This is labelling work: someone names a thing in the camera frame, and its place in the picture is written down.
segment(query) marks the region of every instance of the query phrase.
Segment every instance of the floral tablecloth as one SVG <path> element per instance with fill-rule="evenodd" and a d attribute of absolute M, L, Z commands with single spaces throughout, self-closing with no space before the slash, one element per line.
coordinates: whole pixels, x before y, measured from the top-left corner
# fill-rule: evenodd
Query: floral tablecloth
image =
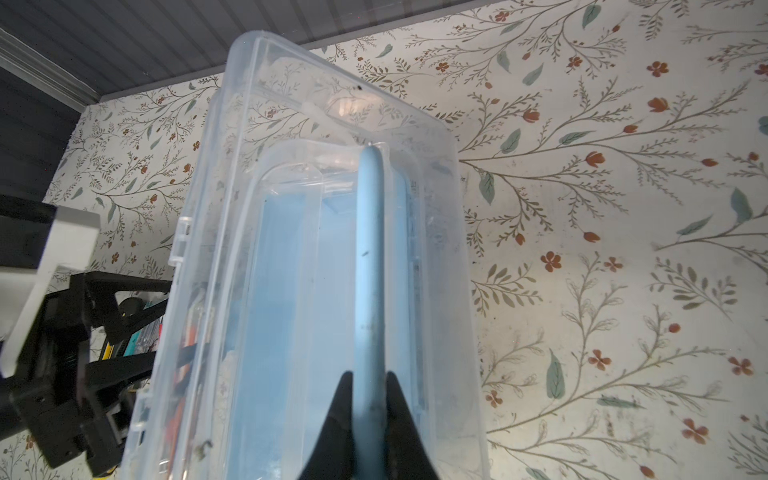
<path fill-rule="evenodd" d="M 768 475 L 766 13 L 507 0 L 316 51 L 455 135 L 493 478 Z M 219 84 L 83 113 L 46 200 L 101 215 L 93 269 L 170 278 Z M 33 440 L 0 480 L 88 475 Z"/>

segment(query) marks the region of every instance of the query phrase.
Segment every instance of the dark gray wall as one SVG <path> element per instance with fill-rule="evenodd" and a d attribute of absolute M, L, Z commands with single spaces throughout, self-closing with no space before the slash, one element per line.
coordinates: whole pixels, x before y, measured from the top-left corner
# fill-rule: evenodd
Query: dark gray wall
<path fill-rule="evenodd" d="M 42 200 L 79 118 L 0 68 L 0 194 Z"/>
<path fill-rule="evenodd" d="M 223 65 L 245 31 L 302 44 L 465 1 L 0 0 L 0 27 L 107 94 Z"/>

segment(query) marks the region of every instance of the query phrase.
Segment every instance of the orange flower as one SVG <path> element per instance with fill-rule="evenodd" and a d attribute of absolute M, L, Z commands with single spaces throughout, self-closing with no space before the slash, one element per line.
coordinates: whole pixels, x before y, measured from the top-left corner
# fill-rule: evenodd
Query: orange flower
<path fill-rule="evenodd" d="M 667 103 L 666 98 L 659 98 L 659 97 L 655 97 L 653 100 L 649 101 L 648 106 L 650 107 L 650 111 L 653 111 L 658 114 L 663 111 L 669 110 L 669 107 L 670 107 L 670 105 Z"/>
<path fill-rule="evenodd" d="M 523 114 L 523 120 L 527 121 L 529 124 L 532 124 L 538 120 L 538 116 L 539 116 L 539 113 L 536 110 L 531 110 L 529 108 Z"/>
<path fill-rule="evenodd" d="M 642 465 L 640 467 L 640 473 L 642 473 L 645 476 L 645 478 L 656 478 L 656 474 L 654 473 L 654 471 L 645 465 Z"/>
<path fill-rule="evenodd" d="M 584 240 L 595 243 L 600 240 L 600 237 L 595 232 L 584 232 Z"/>
<path fill-rule="evenodd" d="M 496 396 L 497 394 L 498 394 L 498 392 L 496 392 L 495 390 L 491 390 L 491 395 L 486 395 L 485 396 L 485 399 L 488 400 L 491 403 L 491 406 L 493 408 L 496 408 L 499 405 L 501 405 L 502 403 L 504 403 L 504 400 L 502 400 L 500 397 Z"/>
<path fill-rule="evenodd" d="M 554 252 L 547 252 L 546 255 L 541 256 L 541 261 L 545 263 L 544 268 L 549 273 L 554 272 L 554 269 L 562 267 L 560 264 L 560 256 L 555 255 Z"/>
<path fill-rule="evenodd" d="M 624 267 L 621 263 L 616 263 L 616 257 L 608 257 L 610 261 L 604 262 L 603 265 L 605 265 L 606 268 L 608 268 L 611 272 L 616 273 L 617 268 Z"/>
<path fill-rule="evenodd" d="M 752 362 L 749 361 L 749 359 L 744 359 L 739 362 L 735 356 L 732 356 L 728 359 L 728 361 L 735 365 L 731 369 L 731 372 L 737 375 L 741 375 L 743 373 L 746 376 L 752 376 L 754 374 L 754 371 L 750 368 L 752 366 Z"/>
<path fill-rule="evenodd" d="M 602 352 L 600 350 L 592 350 L 592 353 L 594 356 L 589 357 L 588 362 L 592 365 L 597 366 L 597 368 L 601 371 L 605 371 L 605 366 L 611 364 L 611 359 L 605 357 L 603 358 Z"/>
<path fill-rule="evenodd" d="M 667 64 L 661 61 L 655 61 L 653 64 L 648 65 L 646 69 L 648 71 L 652 71 L 652 75 L 654 77 L 660 77 L 663 73 L 669 73 L 669 70 L 667 70 Z"/>
<path fill-rule="evenodd" d="M 605 163 L 605 157 L 603 157 L 603 154 L 599 154 L 596 151 L 589 152 L 586 160 L 587 160 L 587 165 L 595 168 L 598 167 L 598 164 Z"/>
<path fill-rule="evenodd" d="M 683 437 L 686 439 L 693 437 L 696 443 L 701 445 L 705 445 L 707 443 L 707 440 L 704 439 L 704 437 L 710 433 L 710 430 L 707 427 L 699 427 L 697 429 L 692 419 L 685 419 L 683 420 L 683 423 L 686 427 L 688 427 L 687 429 L 683 430 Z"/>
<path fill-rule="evenodd" d="M 568 64 L 568 68 L 576 68 L 581 65 L 581 57 L 574 55 L 568 59 L 571 63 Z"/>

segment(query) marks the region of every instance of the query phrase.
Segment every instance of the gray edge strip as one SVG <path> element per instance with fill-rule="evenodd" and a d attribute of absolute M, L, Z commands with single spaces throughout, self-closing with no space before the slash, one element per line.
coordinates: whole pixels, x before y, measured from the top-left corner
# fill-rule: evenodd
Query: gray edge strip
<path fill-rule="evenodd" d="M 451 5 L 450 7 L 446 8 L 439 8 L 437 10 L 432 10 L 431 12 L 424 12 L 406 18 L 399 18 L 397 20 L 393 20 L 381 25 L 374 25 L 372 27 L 361 28 L 360 30 L 350 31 L 341 35 L 324 38 L 322 40 L 311 41 L 310 43 L 305 43 L 301 46 L 306 50 L 314 50 L 315 48 L 327 47 L 329 45 L 334 45 L 343 41 L 354 40 L 355 38 L 363 37 L 366 35 L 374 35 L 376 33 L 381 33 L 382 31 L 393 30 L 394 28 L 406 27 L 415 23 L 427 22 L 429 20 L 434 20 L 435 18 L 441 18 L 445 17 L 446 15 L 453 15 L 465 10 L 471 10 L 472 8 L 484 7 L 499 1 L 500 0 L 471 0 L 470 2 Z M 197 78 L 206 77 L 208 75 L 216 75 L 223 72 L 225 66 L 226 65 L 219 65 L 218 67 L 206 68 L 204 70 L 193 71 L 187 74 L 179 75 L 178 77 L 155 81 L 154 83 L 141 85 L 140 87 L 128 88 L 127 90 L 123 91 L 116 91 L 114 93 L 104 95 L 99 101 L 101 102 L 114 100 L 115 98 L 139 94 L 143 91 L 167 87 L 168 85 L 180 84 L 185 81 L 195 80 Z"/>
<path fill-rule="evenodd" d="M 0 67 L 82 113 L 98 102 L 93 88 L 0 28 Z"/>

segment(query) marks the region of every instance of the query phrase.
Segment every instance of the clear plastic box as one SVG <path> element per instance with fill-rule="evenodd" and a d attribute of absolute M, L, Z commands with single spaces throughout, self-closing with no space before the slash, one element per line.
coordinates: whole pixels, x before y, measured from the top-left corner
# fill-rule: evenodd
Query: clear plastic box
<path fill-rule="evenodd" d="M 384 160 L 386 368 L 441 478 L 487 478 L 455 140 L 280 37 L 230 50 L 121 475 L 283 478 L 353 369 L 357 167 Z"/>

